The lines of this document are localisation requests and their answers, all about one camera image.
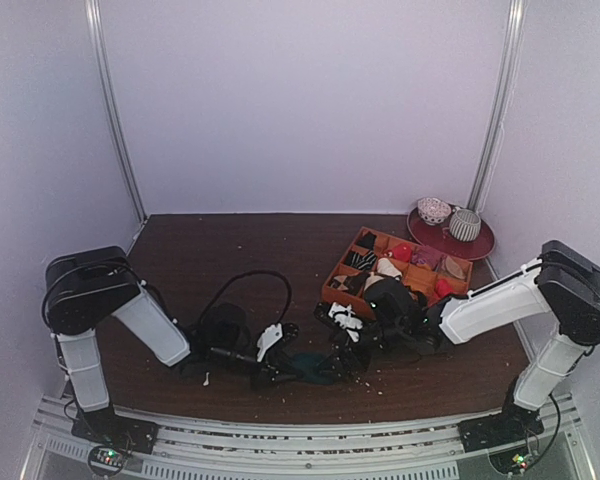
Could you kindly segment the dark green patterned sock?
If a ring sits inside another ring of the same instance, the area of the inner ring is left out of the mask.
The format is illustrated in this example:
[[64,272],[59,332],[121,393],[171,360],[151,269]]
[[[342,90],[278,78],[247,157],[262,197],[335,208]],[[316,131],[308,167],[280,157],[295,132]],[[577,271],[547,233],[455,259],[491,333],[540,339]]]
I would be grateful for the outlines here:
[[318,353],[298,353],[291,358],[291,365],[301,372],[300,380],[313,385],[336,383],[332,360]]

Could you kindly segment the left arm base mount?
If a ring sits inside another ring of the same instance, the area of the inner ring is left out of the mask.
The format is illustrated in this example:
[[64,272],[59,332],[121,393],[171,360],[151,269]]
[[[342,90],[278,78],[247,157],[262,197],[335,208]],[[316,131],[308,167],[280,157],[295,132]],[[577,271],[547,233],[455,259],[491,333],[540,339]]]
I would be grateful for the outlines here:
[[72,423],[74,437],[93,443],[86,464],[93,474],[102,478],[122,473],[135,454],[151,454],[159,430],[154,422],[118,415],[104,426],[92,425],[80,416]]

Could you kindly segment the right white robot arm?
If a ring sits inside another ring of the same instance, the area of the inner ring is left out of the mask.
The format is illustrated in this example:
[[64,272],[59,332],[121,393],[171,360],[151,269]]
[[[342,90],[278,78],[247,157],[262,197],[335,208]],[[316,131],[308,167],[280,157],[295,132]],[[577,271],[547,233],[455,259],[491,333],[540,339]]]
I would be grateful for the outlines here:
[[352,306],[331,302],[326,316],[355,346],[399,339],[421,355],[467,343],[488,331],[539,314],[557,321],[545,346],[514,380],[511,405],[493,419],[499,440],[515,440],[575,368],[600,344],[600,267],[558,240],[514,273],[479,290],[449,294],[431,307],[409,288],[383,277],[365,292],[374,319],[365,322]]

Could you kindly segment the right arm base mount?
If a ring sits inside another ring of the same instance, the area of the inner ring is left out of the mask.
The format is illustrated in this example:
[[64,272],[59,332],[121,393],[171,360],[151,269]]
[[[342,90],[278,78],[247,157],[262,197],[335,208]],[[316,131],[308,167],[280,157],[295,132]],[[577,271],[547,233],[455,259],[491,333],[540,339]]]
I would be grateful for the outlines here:
[[531,466],[534,453],[530,440],[544,432],[537,411],[513,407],[500,413],[458,424],[466,453],[489,450],[491,466],[503,475],[522,475]]

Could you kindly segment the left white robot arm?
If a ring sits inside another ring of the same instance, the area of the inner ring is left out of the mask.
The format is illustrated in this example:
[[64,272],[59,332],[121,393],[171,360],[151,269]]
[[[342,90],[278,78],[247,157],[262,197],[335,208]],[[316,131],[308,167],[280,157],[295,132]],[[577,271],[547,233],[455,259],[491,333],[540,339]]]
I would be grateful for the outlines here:
[[129,430],[114,412],[101,364],[96,329],[104,320],[123,324],[159,362],[181,376],[227,358],[275,381],[282,370],[276,357],[299,333],[296,325],[277,320],[253,340],[245,312],[216,299],[194,325],[181,325],[157,288],[141,279],[118,246],[58,257],[48,264],[45,282],[41,316],[73,388],[74,426],[103,444],[117,442]]

